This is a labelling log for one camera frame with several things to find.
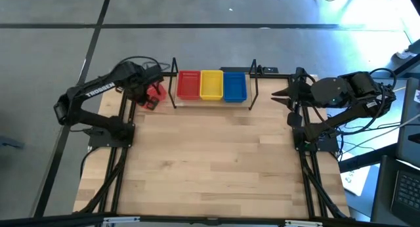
red object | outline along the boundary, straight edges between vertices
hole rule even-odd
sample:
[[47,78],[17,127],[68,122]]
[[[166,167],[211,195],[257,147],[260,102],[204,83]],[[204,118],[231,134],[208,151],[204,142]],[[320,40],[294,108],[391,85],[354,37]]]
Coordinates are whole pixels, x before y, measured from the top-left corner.
[[150,101],[146,102],[143,105],[143,108],[154,110],[160,101],[166,99],[166,94],[166,90],[160,83],[154,83],[153,85],[150,85],[147,89],[147,95],[149,95]]
[[183,100],[200,99],[200,71],[179,71],[177,96]]

concrete floor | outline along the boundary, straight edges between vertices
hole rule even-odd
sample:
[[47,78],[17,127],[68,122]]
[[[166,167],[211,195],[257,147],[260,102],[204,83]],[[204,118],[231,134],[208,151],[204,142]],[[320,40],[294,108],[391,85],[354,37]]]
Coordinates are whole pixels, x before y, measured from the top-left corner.
[[[4,23],[95,24],[103,0],[0,0]],[[262,65],[320,77],[403,62],[393,53],[409,44],[392,0],[111,0],[105,24],[240,23],[342,24],[318,29],[101,30],[87,80],[108,73],[121,58],[141,54],[181,69]],[[53,104],[74,85],[93,29],[0,28],[0,134],[25,148],[0,150],[0,219],[28,217],[60,126]],[[100,97],[84,104],[97,111]],[[71,213],[87,136],[69,136],[46,215]]]

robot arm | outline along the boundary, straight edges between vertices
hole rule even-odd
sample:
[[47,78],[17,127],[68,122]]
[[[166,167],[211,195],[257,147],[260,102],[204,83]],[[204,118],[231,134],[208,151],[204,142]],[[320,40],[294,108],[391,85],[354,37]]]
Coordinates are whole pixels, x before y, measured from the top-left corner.
[[122,122],[118,116],[104,117],[81,109],[85,100],[116,88],[118,92],[125,91],[127,98],[144,105],[148,100],[147,89],[150,85],[163,81],[159,64],[145,70],[130,61],[120,62],[109,74],[71,87],[60,96],[54,105],[57,120],[61,125],[72,126],[77,123],[92,125],[97,129],[106,129],[110,136],[117,140],[126,139],[133,126]]
[[[309,77],[313,84],[306,83]],[[386,114],[391,103],[396,99],[391,85],[376,83],[368,72],[355,72],[339,77],[328,77],[315,81],[303,68],[297,68],[292,83],[284,90],[273,93],[276,102],[285,104],[292,112],[287,123],[294,128],[302,128],[301,116],[295,113],[297,105],[316,108],[346,108],[334,117],[322,123],[304,125],[303,131],[307,142],[316,142],[322,135],[337,136],[341,132],[335,128],[358,118],[373,118],[373,121]]]

wooden tabletop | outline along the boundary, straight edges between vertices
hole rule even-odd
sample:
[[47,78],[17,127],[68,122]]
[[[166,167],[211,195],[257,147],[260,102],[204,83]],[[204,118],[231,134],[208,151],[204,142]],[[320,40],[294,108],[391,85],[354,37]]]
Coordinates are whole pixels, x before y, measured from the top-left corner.
[[[289,110],[270,99],[271,93],[287,87],[287,81],[258,82],[259,97],[251,111],[241,107],[174,109],[169,97],[153,112],[138,106],[117,213],[307,218],[299,155],[286,124]],[[117,115],[120,102],[121,94],[104,93],[99,114]],[[310,115],[317,121],[313,112]],[[102,185],[109,154],[109,148],[101,148],[86,160],[74,211],[86,206]],[[337,161],[329,153],[317,156],[323,187],[348,215]],[[111,187],[106,210],[113,192]],[[313,187],[312,195],[320,215]]]

yellow bin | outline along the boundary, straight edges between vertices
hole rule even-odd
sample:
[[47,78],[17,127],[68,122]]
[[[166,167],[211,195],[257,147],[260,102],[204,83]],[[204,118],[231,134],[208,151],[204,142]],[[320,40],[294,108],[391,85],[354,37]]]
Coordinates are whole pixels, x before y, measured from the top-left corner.
[[221,100],[223,97],[223,71],[202,70],[199,96],[203,100]]

